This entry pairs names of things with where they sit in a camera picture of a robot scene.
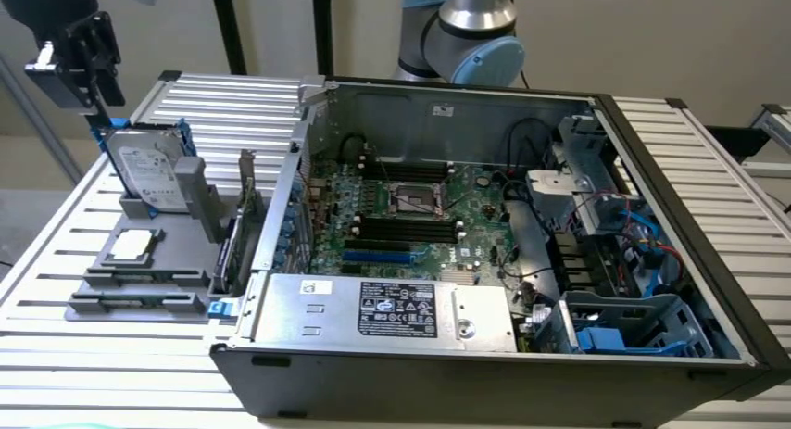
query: sticker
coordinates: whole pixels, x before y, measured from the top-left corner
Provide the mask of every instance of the sticker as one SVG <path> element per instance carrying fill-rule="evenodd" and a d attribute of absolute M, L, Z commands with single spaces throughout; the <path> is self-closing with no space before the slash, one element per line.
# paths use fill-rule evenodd
<path fill-rule="evenodd" d="M 365 336 L 436 338 L 430 284 L 360 284 L 357 331 Z"/>
<path fill-rule="evenodd" d="M 434 105 L 430 113 L 438 117 L 453 117 L 453 107 Z"/>
<path fill-rule="evenodd" d="M 156 149 L 121 146 L 118 155 L 137 196 L 160 210 L 186 210 L 170 160 Z"/>
<path fill-rule="evenodd" d="M 332 295 L 332 281 L 304 279 L 298 286 L 300 295 Z"/>

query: blue drive bracket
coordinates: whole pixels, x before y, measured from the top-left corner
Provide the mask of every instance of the blue drive bracket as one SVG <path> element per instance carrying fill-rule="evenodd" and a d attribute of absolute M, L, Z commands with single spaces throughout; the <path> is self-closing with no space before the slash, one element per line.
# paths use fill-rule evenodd
<path fill-rule="evenodd" d="M 644 355 L 653 357 L 676 357 L 683 354 L 687 343 L 676 341 L 664 347 L 626 347 L 617 329 L 588 327 L 577 332 L 580 350 L 590 354 Z"/>

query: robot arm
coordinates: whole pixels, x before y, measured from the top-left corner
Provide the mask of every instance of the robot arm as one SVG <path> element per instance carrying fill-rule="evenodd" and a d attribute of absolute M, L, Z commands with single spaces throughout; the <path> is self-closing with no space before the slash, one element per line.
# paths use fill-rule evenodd
<path fill-rule="evenodd" d="M 510 0 L 404 0 L 394 78 L 508 86 L 524 64 Z"/>
<path fill-rule="evenodd" d="M 96 0 L 0 2 L 33 31 L 40 48 L 25 74 L 58 107 L 85 115 L 92 126 L 109 125 L 101 98 L 109 106 L 125 103 L 116 80 L 121 55 L 109 14 L 98 11 Z"/>

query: metal rod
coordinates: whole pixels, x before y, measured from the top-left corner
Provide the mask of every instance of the metal rod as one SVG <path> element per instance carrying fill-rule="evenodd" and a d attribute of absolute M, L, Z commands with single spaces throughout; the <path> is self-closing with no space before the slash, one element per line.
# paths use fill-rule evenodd
<path fill-rule="evenodd" d="M 82 178 L 82 171 L 76 164 L 74 158 L 69 153 L 69 150 L 64 146 L 62 142 L 60 141 L 58 136 L 56 135 L 54 131 L 49 127 L 41 112 L 36 108 L 33 101 L 29 99 L 29 95 L 26 95 L 25 88 L 13 77 L 13 73 L 10 72 L 10 68 L 8 67 L 8 63 L 4 57 L 0 55 L 0 80 L 5 84 L 8 88 L 8 92 L 10 96 L 16 100 L 17 105 L 20 106 L 20 110 L 25 113 L 26 119 L 29 120 L 33 128 L 36 129 L 36 133 L 38 134 L 38 138 L 41 139 L 41 143 L 49 151 L 52 158 L 60 165 L 60 169 L 68 177 L 69 181 L 73 185 L 80 181 Z"/>
<path fill-rule="evenodd" d="M 230 74 L 246 75 L 242 40 L 238 35 L 238 25 L 236 24 L 236 10 L 233 9 L 233 0 L 210 1 L 213 1 L 213 10 L 216 11 L 217 21 L 220 23 L 220 33 L 222 33 L 226 66 L 230 70 Z"/>
<path fill-rule="evenodd" d="M 516 7 L 510 0 L 446 0 L 440 19 L 464 31 L 508 30 L 516 21 Z"/>
<path fill-rule="evenodd" d="M 318 74 L 334 73 L 332 52 L 332 0 L 312 0 L 312 26 L 316 42 L 316 64 Z"/>

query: red cable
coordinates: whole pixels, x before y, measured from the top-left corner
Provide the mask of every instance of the red cable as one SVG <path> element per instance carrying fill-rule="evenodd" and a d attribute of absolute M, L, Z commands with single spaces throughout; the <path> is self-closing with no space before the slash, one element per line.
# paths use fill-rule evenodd
<path fill-rule="evenodd" d="M 683 276 L 681 253 L 679 253 L 679 250 L 676 250 L 672 246 L 656 246 L 656 248 L 660 248 L 661 250 L 668 251 L 676 257 L 676 261 L 679 262 L 679 276 L 677 276 L 677 280 L 680 280 L 680 278 Z"/>

